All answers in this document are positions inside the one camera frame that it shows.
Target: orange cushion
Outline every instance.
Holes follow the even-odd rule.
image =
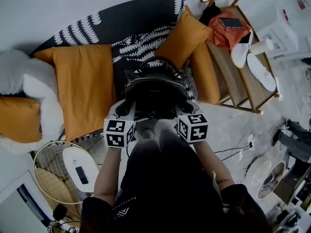
[[[40,102],[33,99],[0,97],[0,134],[20,143],[38,142]]]
[[[217,104],[220,92],[216,73],[205,43],[201,43],[192,53],[191,71],[200,102]]]
[[[211,29],[192,16],[190,9],[186,10],[170,32],[163,45],[155,52],[155,56],[171,60],[177,68],[182,68],[184,62],[210,35]]]
[[[51,48],[35,57],[55,66],[66,140],[102,129],[110,107],[117,102],[111,46]]]

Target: person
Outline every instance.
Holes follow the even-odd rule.
[[[149,135],[134,146],[118,194],[121,149],[107,150],[94,196],[83,201],[80,233],[270,232],[261,208],[206,141],[193,151],[168,120]]]
[[[278,129],[273,137],[272,146],[275,146],[277,141],[280,141],[289,149],[290,155],[294,158],[302,162],[311,163],[311,132],[306,131],[298,123],[290,119],[285,122],[285,126],[289,131],[293,132],[298,139],[289,137]]]

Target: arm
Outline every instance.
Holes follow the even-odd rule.
[[[216,183],[220,191],[234,184],[228,168],[206,141],[194,143],[193,146],[207,175],[213,178],[213,171],[216,173]]]
[[[114,206],[118,192],[121,149],[108,148],[103,165],[96,178],[94,197]]]

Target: orange bag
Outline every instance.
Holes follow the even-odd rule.
[[[220,18],[237,17],[229,11],[224,11],[213,17],[208,24],[208,26],[212,29],[212,33],[210,34],[208,40],[219,48],[231,50],[244,36],[249,33],[250,27],[246,24],[246,22],[241,21],[244,26],[243,29],[226,28],[220,21]]]

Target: white slipper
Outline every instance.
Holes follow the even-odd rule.
[[[252,29],[250,29],[249,32],[250,32],[250,36],[249,36],[248,43],[238,43],[231,50],[231,59],[237,68],[244,67],[248,50],[250,49],[252,45],[253,38],[254,38],[254,32]]]
[[[247,64],[252,74],[262,83],[263,87],[271,92],[276,90],[276,81],[272,77],[271,73],[252,53],[247,55]]]

